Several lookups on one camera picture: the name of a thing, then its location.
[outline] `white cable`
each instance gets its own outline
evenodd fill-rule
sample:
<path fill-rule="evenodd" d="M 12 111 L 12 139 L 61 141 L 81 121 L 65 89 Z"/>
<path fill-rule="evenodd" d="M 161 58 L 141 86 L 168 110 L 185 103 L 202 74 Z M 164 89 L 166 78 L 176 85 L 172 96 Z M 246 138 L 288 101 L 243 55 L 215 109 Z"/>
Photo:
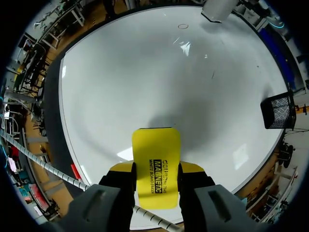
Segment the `white cable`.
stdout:
<path fill-rule="evenodd" d="M 7 120 L 7 119 L 6 119 L 6 118 L 4 118 L 4 117 L 3 117 L 3 115 L 0 115 L 0 117 L 1 117 L 2 121 L 4 122 L 4 125 L 5 125 L 5 131 L 6 131 L 6 120 Z M 15 133 L 14 133 L 14 131 L 13 131 L 13 132 L 12 132 L 12 134 L 8 134 L 8 135 L 10 135 L 10 136 L 17 135 L 17 134 L 18 134 L 18 132 L 19 132 L 19 130 L 18 130 L 18 123 L 17 123 L 17 121 L 15 120 L 15 118 L 13 118 L 13 117 L 8 117 L 8 119 L 9 119 L 9 118 L 13 119 L 13 120 L 14 120 L 14 122 L 16 123 L 16 125 L 17 125 L 17 132 L 15 132 Z"/>
<path fill-rule="evenodd" d="M 15 146 L 19 151 L 21 151 L 25 156 L 27 156 L 30 160 L 36 162 L 38 165 L 40 165 L 41 167 L 43 167 L 44 169 L 50 171 L 52 174 L 58 176 L 59 178 L 69 182 L 70 184 L 82 189 L 82 190 L 86 190 L 87 188 L 89 188 L 88 185 L 85 185 L 82 182 L 79 182 L 78 180 L 75 180 L 74 178 L 64 174 L 63 172 L 57 170 L 56 168 L 52 167 L 51 165 L 49 165 L 48 163 L 45 163 L 44 161 L 42 161 L 39 157 L 36 157 L 35 155 L 33 155 L 30 151 L 28 151 L 27 149 L 25 149 L 19 142 L 17 142 L 14 138 L 12 138 L 8 133 L 4 132 L 3 130 L 0 130 L 0 135 L 8 142 L 10 142 L 11 144 L 13 144 L 13 146 Z"/>
<path fill-rule="evenodd" d="M 159 216 L 143 209 L 140 208 L 139 206 L 134 206 L 133 211 L 137 214 L 142 215 L 144 218 L 148 218 L 151 222 L 157 224 L 158 226 L 160 226 L 161 228 L 170 231 L 170 232 L 183 232 L 184 228 L 179 227 L 169 221 L 166 221 L 163 218 L 160 218 Z"/>
<path fill-rule="evenodd" d="M 57 170 L 56 168 L 52 167 L 48 163 L 45 163 L 42 161 L 39 157 L 32 154 L 30 151 L 28 151 L 26 148 L 24 148 L 19 142 L 17 142 L 14 138 L 12 138 L 8 133 L 4 132 L 3 130 L 0 130 L 0 136 L 2 136 L 6 141 L 10 142 L 13 146 L 15 146 L 21 153 L 23 153 L 25 156 L 27 156 L 30 160 L 36 162 L 38 165 L 43 167 L 44 169 L 48 170 L 52 174 L 58 176 L 59 178 L 69 182 L 70 184 L 82 189 L 83 191 L 86 191 L 90 186 L 85 185 L 84 183 L 62 173 L 61 171 Z M 163 229 L 170 231 L 170 232 L 183 232 L 184 229 L 169 222 L 165 219 L 143 209 L 139 206 L 134 206 L 133 212 L 136 214 L 139 214 L 143 216 L 144 218 L 148 218 L 151 222 L 157 224 L 158 226 L 162 227 Z"/>

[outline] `yellow eraser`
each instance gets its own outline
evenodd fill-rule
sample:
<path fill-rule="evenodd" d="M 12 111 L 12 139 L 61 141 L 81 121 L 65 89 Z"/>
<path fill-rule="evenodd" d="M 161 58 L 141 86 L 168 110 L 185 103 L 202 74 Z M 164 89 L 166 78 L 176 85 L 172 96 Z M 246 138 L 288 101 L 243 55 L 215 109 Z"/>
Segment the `yellow eraser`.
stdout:
<path fill-rule="evenodd" d="M 139 129 L 132 135 L 140 205 L 171 209 L 178 203 L 180 134 L 174 128 Z"/>

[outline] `red object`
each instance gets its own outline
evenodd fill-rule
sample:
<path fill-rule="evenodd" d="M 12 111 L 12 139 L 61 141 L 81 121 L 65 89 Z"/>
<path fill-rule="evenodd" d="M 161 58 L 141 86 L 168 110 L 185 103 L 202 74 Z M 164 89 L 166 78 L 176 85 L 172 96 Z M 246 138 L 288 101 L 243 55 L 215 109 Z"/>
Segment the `red object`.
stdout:
<path fill-rule="evenodd" d="M 39 190 L 38 186 L 36 184 L 30 184 L 29 189 L 31 190 L 31 193 L 33 197 L 36 199 L 36 202 L 40 206 L 40 208 L 44 211 L 47 210 L 49 205 L 47 204 L 45 198 L 43 197 L 41 191 Z"/>
<path fill-rule="evenodd" d="M 74 173 L 75 178 L 78 179 L 78 180 L 81 179 L 81 176 L 79 175 L 79 173 L 78 173 L 78 171 L 77 171 L 77 169 L 76 169 L 74 163 L 71 164 L 71 168 L 72 168 L 72 170 L 73 170 L 73 173 Z"/>
<path fill-rule="evenodd" d="M 11 146 L 11 150 L 12 150 L 12 157 L 16 156 L 18 158 L 18 149 L 14 146 Z"/>

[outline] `mesh pencil holder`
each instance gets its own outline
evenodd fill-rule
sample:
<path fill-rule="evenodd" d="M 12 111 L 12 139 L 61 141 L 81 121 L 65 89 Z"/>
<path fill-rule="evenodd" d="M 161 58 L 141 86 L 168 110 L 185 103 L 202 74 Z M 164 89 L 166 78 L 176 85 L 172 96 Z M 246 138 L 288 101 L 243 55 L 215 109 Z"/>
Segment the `mesh pencil holder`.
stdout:
<path fill-rule="evenodd" d="M 294 129 L 296 111 L 292 92 L 285 92 L 261 103 L 266 129 Z"/>

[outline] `cable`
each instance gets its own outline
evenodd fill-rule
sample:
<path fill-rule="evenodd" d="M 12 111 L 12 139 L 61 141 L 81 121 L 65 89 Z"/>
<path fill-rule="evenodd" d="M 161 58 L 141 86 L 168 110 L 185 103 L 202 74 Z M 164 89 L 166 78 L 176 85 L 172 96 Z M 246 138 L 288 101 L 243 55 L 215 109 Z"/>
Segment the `cable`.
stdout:
<path fill-rule="evenodd" d="M 63 172 L 57 170 L 56 168 L 52 167 L 51 165 L 49 165 L 48 163 L 45 163 L 44 161 L 42 161 L 39 157 L 33 155 L 30 151 L 28 151 L 27 149 L 25 149 L 19 142 L 17 142 L 14 138 L 12 138 L 8 133 L 4 132 L 3 130 L 0 130 L 0 135 L 9 143 L 11 143 L 13 146 L 15 146 L 19 151 L 21 151 L 25 156 L 27 156 L 30 160 L 36 162 L 38 165 L 40 165 L 41 167 L 43 167 L 44 169 L 50 171 L 52 174 L 60 177 L 61 179 L 69 182 L 70 184 L 82 189 L 82 190 L 86 190 L 88 189 L 90 186 L 85 185 L 82 182 L 79 182 L 78 180 L 75 180 L 74 178 L 64 174 Z"/>
<path fill-rule="evenodd" d="M 32 154 L 30 151 L 28 151 L 26 148 L 24 148 L 19 142 L 17 142 L 14 138 L 12 138 L 8 133 L 4 132 L 3 130 L 0 130 L 0 136 L 2 136 L 6 141 L 11 143 L 13 146 L 15 146 L 21 153 L 23 153 L 25 156 L 27 156 L 30 160 L 36 162 L 38 165 L 43 167 L 44 169 L 48 170 L 52 174 L 58 176 L 60 179 L 63 179 L 64 181 L 69 182 L 70 184 L 86 191 L 90 186 L 86 185 L 66 174 L 63 172 L 57 170 L 53 166 L 49 165 L 48 163 L 45 163 L 40 158 Z M 133 208 L 134 212 L 140 215 L 143 215 L 143 217 L 150 218 L 150 221 L 153 223 L 156 223 L 158 226 L 162 227 L 163 229 L 170 231 L 170 232 L 183 232 L 184 229 L 169 222 L 166 221 L 163 218 L 160 218 L 159 216 L 140 208 L 139 206 L 134 206 Z"/>
<path fill-rule="evenodd" d="M 272 25 L 273 27 L 275 27 L 275 28 L 283 28 L 283 27 L 284 27 L 284 23 L 283 23 L 282 26 L 276 26 L 275 24 L 271 23 L 269 20 L 267 20 L 267 22 L 268 22 L 270 25 Z"/>
<path fill-rule="evenodd" d="M 5 131 L 6 131 L 6 119 L 3 117 L 3 115 L 0 115 L 0 117 L 1 117 L 1 119 L 3 120 L 3 122 L 4 122 L 4 125 L 5 125 Z M 19 128 L 18 128 L 18 123 L 17 123 L 17 121 L 15 120 L 15 118 L 13 118 L 13 117 L 8 117 L 8 118 L 11 118 L 11 119 L 13 119 L 14 120 L 14 122 L 16 123 L 16 125 L 17 125 L 17 132 L 15 132 L 14 133 L 14 131 L 12 132 L 12 134 L 9 134 L 10 136 L 14 136 L 14 135 L 17 135 L 18 134 L 18 132 L 19 132 Z"/>
<path fill-rule="evenodd" d="M 8 160 L 7 160 L 8 156 L 6 155 L 5 150 L 4 150 L 4 147 L 3 147 L 3 146 L 2 146 L 2 150 L 3 150 L 4 155 L 5 155 L 5 166 L 4 166 L 4 168 L 6 168 L 6 167 L 8 166 Z"/>

